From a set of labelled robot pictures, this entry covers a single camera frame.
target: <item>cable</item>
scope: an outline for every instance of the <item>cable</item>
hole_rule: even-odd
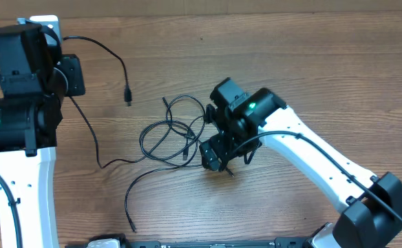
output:
[[[125,73],[125,82],[126,82],[126,86],[125,86],[125,102],[127,103],[128,106],[131,105],[132,102],[132,92],[131,89],[129,88],[129,81],[127,79],[127,70],[126,70],[126,65],[125,62],[123,61],[122,58],[120,58],[115,52],[112,52],[109,48],[107,48],[105,45],[103,45],[102,43],[88,38],[88,37],[82,37],[82,36],[76,36],[76,35],[72,35],[72,36],[67,36],[67,37],[63,37],[64,41],[67,41],[69,39],[81,39],[84,41],[91,41],[92,43],[95,43],[97,45],[99,45],[100,47],[102,47],[103,49],[105,49],[108,53],[112,54],[112,56],[116,57],[121,65],[123,66],[123,72]]]
[[[402,217],[396,213],[388,204],[383,202],[376,194],[372,193],[367,187],[362,185],[356,178],[355,176],[349,174],[335,159],[333,159],[325,150],[323,150],[318,144],[314,143],[314,141],[310,140],[309,138],[306,138],[300,133],[295,133],[295,132],[289,132],[289,131],[270,131],[270,132],[263,132],[261,134],[258,134],[247,141],[244,141],[241,145],[239,145],[236,149],[233,150],[232,154],[236,154],[239,149],[241,149],[243,146],[246,144],[250,143],[251,141],[254,141],[257,138],[261,138],[263,136],[267,135],[275,135],[275,134],[283,134],[283,135],[289,135],[289,136],[294,136],[297,139],[302,139],[312,145],[314,148],[316,148],[320,153],[322,153],[337,169],[339,169],[341,172],[343,172],[355,185],[357,185],[359,188],[361,188],[366,195],[374,199],[382,208],[384,208],[391,216],[394,216],[398,220],[402,222]]]
[[[78,112],[80,113],[80,115],[83,117],[83,120],[85,120],[86,125],[88,126],[89,130],[91,131],[92,137],[94,138],[94,142],[96,144],[96,160],[97,160],[97,164],[101,169],[106,168],[108,165],[111,165],[114,162],[125,162],[125,163],[138,163],[142,160],[144,160],[145,158],[150,158],[152,160],[155,161],[161,161],[164,162],[167,165],[170,165],[172,167],[168,167],[168,168],[160,168],[160,169],[153,169],[149,172],[145,172],[144,174],[141,174],[139,177],[137,177],[132,183],[131,185],[128,187],[127,191],[126,191],[126,195],[125,195],[125,213],[126,213],[126,217],[127,220],[129,221],[129,225],[132,228],[133,232],[136,232],[136,227],[134,222],[132,221],[131,217],[129,216],[129,212],[127,210],[127,197],[132,189],[132,187],[143,177],[146,176],[148,174],[154,173],[154,172],[162,172],[162,171],[169,171],[169,170],[175,170],[175,169],[180,169],[180,168],[189,168],[189,167],[200,167],[201,165],[189,165],[189,163],[193,160],[193,158],[195,158],[195,155],[197,154],[198,151],[198,143],[200,142],[200,136],[204,130],[204,126],[205,126],[205,122],[202,122],[202,127],[200,128],[200,131],[195,134],[195,132],[192,130],[192,125],[199,119],[201,119],[205,114],[206,111],[204,109],[204,106],[202,105],[201,102],[199,102],[199,100],[197,100],[197,98],[190,96],[190,95],[181,95],[181,96],[177,96],[174,100],[172,100],[170,103],[167,103],[166,98],[162,98],[163,103],[166,105],[166,116],[165,116],[165,120],[163,121],[158,121],[155,123],[152,123],[151,125],[148,125],[141,133],[140,136],[138,138],[138,143],[140,145],[140,149],[141,152],[144,154],[144,156],[142,158],[139,158],[135,161],[130,161],[127,159],[123,159],[123,158],[117,158],[114,159],[108,163],[106,163],[105,165],[101,165],[100,162],[100,158],[99,158],[99,150],[98,150],[98,141],[97,141],[97,137],[96,137],[96,133],[94,132],[94,130],[92,129],[91,124],[89,123],[89,121],[87,120],[85,114],[83,113],[83,111],[80,109],[80,107],[78,106],[77,102],[70,96],[71,101],[73,102],[73,104],[76,106]],[[202,110],[202,115],[196,117],[195,119],[192,120],[192,122],[189,125],[186,125],[185,123],[181,122],[181,121],[177,121],[177,120],[173,120],[172,117],[172,111],[171,108],[172,106],[178,102],[180,99],[191,99],[194,100],[200,107]],[[166,133],[163,135],[163,137],[149,150],[147,151],[144,147],[144,141],[145,141],[145,137],[146,135],[152,131],[155,127],[158,127],[160,125],[168,125],[168,129],[166,131]],[[179,132],[178,130],[175,129],[175,127],[178,127],[180,129],[183,130],[183,132]],[[180,135],[181,137],[186,139],[186,145],[179,150],[178,152],[176,152],[173,155],[170,155],[168,157],[165,158],[158,158],[157,156],[154,156],[152,154],[152,152],[166,139],[166,137],[169,135],[170,131],[174,131],[176,134]],[[168,160],[175,158],[176,156],[180,155],[181,153],[183,153],[184,151],[187,151],[192,145],[195,145],[195,149],[191,155],[191,157],[183,164],[181,165],[177,165],[175,163],[171,163]]]
[[[11,213],[13,215],[13,222],[14,222],[14,231],[16,232],[16,244],[17,248],[22,248],[22,231],[21,231],[21,223],[19,221],[19,215],[17,212],[17,207],[16,204],[17,202],[14,201],[13,194],[8,187],[7,183],[3,180],[3,178],[0,175],[0,186],[6,193],[7,199],[8,199],[8,204],[11,207]]]

